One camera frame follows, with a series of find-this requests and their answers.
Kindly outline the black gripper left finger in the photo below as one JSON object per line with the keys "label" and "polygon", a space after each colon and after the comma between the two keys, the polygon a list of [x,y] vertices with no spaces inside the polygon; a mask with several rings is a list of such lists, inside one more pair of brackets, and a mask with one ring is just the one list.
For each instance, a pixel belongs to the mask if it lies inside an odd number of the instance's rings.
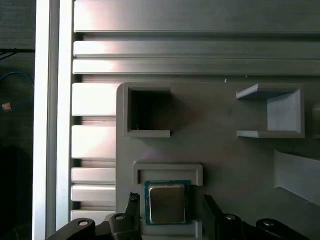
{"label": "black gripper left finger", "polygon": [[124,212],[112,213],[100,224],[76,218],[47,237],[48,240],[140,240],[140,195],[131,192]]}

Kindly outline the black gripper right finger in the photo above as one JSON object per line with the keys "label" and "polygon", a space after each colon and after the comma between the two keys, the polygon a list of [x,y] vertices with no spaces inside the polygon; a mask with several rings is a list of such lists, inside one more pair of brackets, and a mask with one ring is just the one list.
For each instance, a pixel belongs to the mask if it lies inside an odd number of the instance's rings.
{"label": "black gripper right finger", "polygon": [[202,197],[202,226],[210,240],[306,240],[282,222],[262,218],[250,225],[231,213],[223,213],[212,196]]}

